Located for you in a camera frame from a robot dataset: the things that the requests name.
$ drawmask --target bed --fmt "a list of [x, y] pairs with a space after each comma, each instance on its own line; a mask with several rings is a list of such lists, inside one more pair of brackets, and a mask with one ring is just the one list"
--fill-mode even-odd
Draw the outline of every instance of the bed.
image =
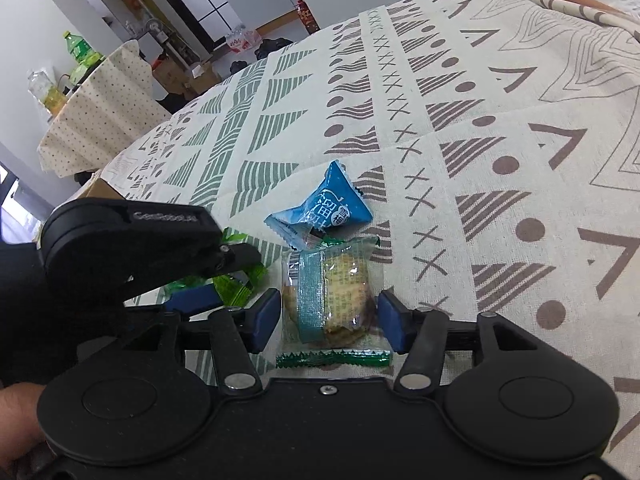
[[[592, 0], [402, 0], [252, 64], [102, 176], [251, 235], [278, 285], [284, 242], [263, 220], [339, 159], [374, 214], [359, 232], [380, 237], [376, 292], [460, 320], [499, 312], [598, 373], [621, 410], [606, 459], [636, 478], [638, 29]], [[256, 361], [265, 376], [277, 346]]]

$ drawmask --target bedspread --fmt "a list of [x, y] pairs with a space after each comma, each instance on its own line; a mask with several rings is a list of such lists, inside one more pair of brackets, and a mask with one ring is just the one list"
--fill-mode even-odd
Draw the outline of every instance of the bedspread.
[[[499, 312], [601, 375], [621, 406], [606, 458], [637, 478], [640, 44], [553, 6], [363, 12], [215, 86], [103, 177], [129, 199], [208, 208], [270, 264], [284, 243], [264, 218], [338, 158], [374, 214], [360, 232], [380, 237], [376, 292], [460, 320]], [[277, 341], [261, 372], [278, 373]]]

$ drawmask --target clear plastic bottle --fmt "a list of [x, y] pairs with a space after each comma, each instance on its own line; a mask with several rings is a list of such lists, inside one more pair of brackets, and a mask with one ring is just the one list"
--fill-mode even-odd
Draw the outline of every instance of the clear plastic bottle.
[[102, 59], [102, 54], [92, 49], [82, 36], [66, 31], [64, 37], [67, 51], [79, 64], [89, 68]]
[[66, 97], [53, 84], [51, 79], [42, 70], [32, 72], [28, 77], [29, 92], [31, 92], [54, 117], [66, 104]]

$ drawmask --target polka dot tablecloth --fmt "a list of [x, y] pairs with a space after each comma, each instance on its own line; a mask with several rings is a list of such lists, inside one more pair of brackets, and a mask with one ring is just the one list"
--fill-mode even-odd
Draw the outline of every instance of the polka dot tablecloth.
[[57, 176], [103, 168], [171, 115], [151, 97], [151, 66], [127, 41], [87, 78], [53, 120], [38, 154]]

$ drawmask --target barcode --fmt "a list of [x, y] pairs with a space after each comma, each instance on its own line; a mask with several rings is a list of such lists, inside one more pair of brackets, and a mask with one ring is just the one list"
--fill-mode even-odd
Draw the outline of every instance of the barcode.
[[292, 252], [289, 255], [289, 279], [291, 280], [291, 284], [293, 285], [294, 281], [298, 281], [298, 269], [300, 268], [300, 253], [297, 251]]

